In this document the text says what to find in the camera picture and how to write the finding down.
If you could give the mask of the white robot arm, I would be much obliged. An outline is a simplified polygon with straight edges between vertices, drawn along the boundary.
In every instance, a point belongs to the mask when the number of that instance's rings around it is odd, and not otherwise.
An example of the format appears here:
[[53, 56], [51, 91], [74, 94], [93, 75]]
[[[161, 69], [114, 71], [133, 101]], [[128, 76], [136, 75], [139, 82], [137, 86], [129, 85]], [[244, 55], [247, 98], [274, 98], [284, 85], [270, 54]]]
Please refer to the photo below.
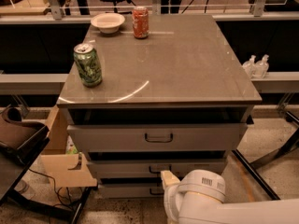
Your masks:
[[299, 200], [225, 203], [222, 176], [193, 170], [182, 180], [161, 171], [167, 224], [299, 224]]

